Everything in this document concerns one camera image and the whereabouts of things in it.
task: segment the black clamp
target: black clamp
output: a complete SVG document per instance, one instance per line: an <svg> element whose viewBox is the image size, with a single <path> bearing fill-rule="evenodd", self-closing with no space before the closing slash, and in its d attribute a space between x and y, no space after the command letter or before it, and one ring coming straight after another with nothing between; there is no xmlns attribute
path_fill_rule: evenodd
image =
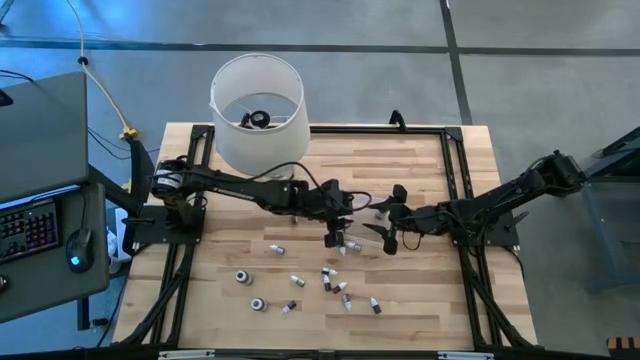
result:
<svg viewBox="0 0 640 360"><path fill-rule="evenodd" d="M389 119L389 125L395 125L398 124L398 130L401 132L406 132L407 131L407 124L404 122L404 118L402 117L402 114L400 114L400 111L398 110L393 110L393 112L391 113L391 118Z"/></svg>

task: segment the keyboard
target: keyboard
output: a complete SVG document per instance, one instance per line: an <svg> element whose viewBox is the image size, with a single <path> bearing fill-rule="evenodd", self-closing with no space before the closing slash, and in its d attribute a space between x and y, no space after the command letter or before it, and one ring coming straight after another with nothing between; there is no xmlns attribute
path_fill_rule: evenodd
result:
<svg viewBox="0 0 640 360"><path fill-rule="evenodd" d="M0 210L0 264L60 245L53 199Z"/></svg>

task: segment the butcher block tabletop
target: butcher block tabletop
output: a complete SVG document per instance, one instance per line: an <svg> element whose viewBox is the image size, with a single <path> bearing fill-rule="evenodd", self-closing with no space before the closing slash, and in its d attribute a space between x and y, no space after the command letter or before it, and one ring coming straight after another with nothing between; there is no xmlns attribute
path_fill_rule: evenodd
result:
<svg viewBox="0 0 640 360"><path fill-rule="evenodd" d="M159 161L187 153L193 125L167 124ZM500 185L489 130L463 126L462 132L471 182L479 195ZM450 148L459 177L455 147ZM196 159L201 154L202 146ZM211 168L238 174L219 154L211 159ZM394 184L402 184L412 208L449 200L440 140L435 135L312 134L301 163L319 182L338 179L343 190L368 191L378 198L386 198ZM308 180L302 171L296 177ZM386 255L374 241L364 242L361 253L349 251L342 256L337 249L324 247L324 224L301 219L293 225L289 217L272 215L251 202L211 192L205 195L206 221L196 246L180 348L473 348L460 260L448 235L425 236L416 251L399 244L395 256ZM151 197L149 203L161 204ZM405 241L414 247L417 236L406 234ZM269 249L272 244L286 253L274 254ZM167 250L164 244L151 245L133 259L114 341L127 337L157 299ZM181 258L179 252L176 266ZM501 248L488 248L487 260L496 302L521 334L535 343L518 263ZM322 267L335 269L338 274L331 276L331 283L347 282L345 290L326 292ZM250 286L236 282L238 270L252 275ZM305 286L294 284L290 275L303 278ZM351 295L350 312L341 300L344 293ZM256 297L267 302L265 312L251 309ZM379 302L380 314L374 314L371 297ZM283 315L282 307L291 300L297 307ZM167 309L163 339L174 304L175 296ZM484 306L479 305L478 311L485 339L490 339Z"/></svg>

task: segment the white cable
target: white cable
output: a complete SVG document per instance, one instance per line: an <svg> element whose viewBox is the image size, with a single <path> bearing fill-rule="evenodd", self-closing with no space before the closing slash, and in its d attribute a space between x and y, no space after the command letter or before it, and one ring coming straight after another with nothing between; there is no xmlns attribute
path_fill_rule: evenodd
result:
<svg viewBox="0 0 640 360"><path fill-rule="evenodd" d="M76 8L73 6L73 4L71 4L71 1L70 0L66 0L66 1L67 1L67 4L69 4L69 7L71 8L71 10L73 11L73 14L76 16L76 21L78 22L78 30L80 31L80 56L81 57L85 57L84 56L84 30L82 29L82 22L80 21L80 16L78 15L78 12L76 11ZM106 96L107 100L109 100L109 102L111 103L111 106L113 106L113 109L116 111L116 113L118 113L118 117L120 118L120 121L122 122L122 126L124 126L125 132L127 130L129 130L129 126L127 125L127 122L124 120L124 116L122 116L122 113L120 112L120 109L118 108L116 103L111 98L111 95L109 95L109 93L107 92L107 89L105 89L104 86L102 86L102 84L100 84L98 79L96 79L93 76L93 74L91 74L91 72L89 71L89 69L87 69L87 66L85 64L81 63L81 65L82 65L82 69L84 70L85 74L87 74L87 76L89 76L89 78L91 78L91 80L93 80L93 82L96 83L96 85L98 85L100 90L102 90L102 92L104 93L104 96Z"/></svg>
<svg viewBox="0 0 640 360"><path fill-rule="evenodd" d="M241 107L241 108L245 109L245 110L246 110L247 112L249 112L250 114L252 114L252 113L253 113L253 110L249 109L249 108L248 108L248 107L246 107L246 106L241 105L238 101L234 101L234 102L233 102L233 104L234 104L234 105L236 105L236 106L238 106L238 107Z"/></svg>

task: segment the concrete floor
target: concrete floor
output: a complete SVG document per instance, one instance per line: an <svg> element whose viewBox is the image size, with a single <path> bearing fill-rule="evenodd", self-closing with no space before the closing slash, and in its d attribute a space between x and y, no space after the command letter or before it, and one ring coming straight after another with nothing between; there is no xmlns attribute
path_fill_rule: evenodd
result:
<svg viewBox="0 0 640 360"><path fill-rule="evenodd" d="M95 0L77 4L90 39L141 42L446 46L438 0ZM639 48L633 0L449 0L459 46ZM5 39L77 39L64 1L18 0ZM210 121L217 69L239 53L89 51L91 66L148 149L168 121ZM383 123L400 109L412 124L460 124L446 54L276 53L300 72L314 122ZM77 50L2 48L0 69L43 78L78 70ZM461 56L474 124L488 125L503 180L554 149L584 158L638 126L637 57ZM0 78L0 87L18 80ZM89 125L116 139L121 126L89 85ZM116 182L128 162L90 143L94 166ZM608 336L640 334L640 287L584 291L599 249L578 195L541 198L519 225L527 292L539 343L605 354ZM92 297L110 315L121 283ZM0 325L0 353L94 346L67 304ZM20 334L33 329L42 336Z"/></svg>

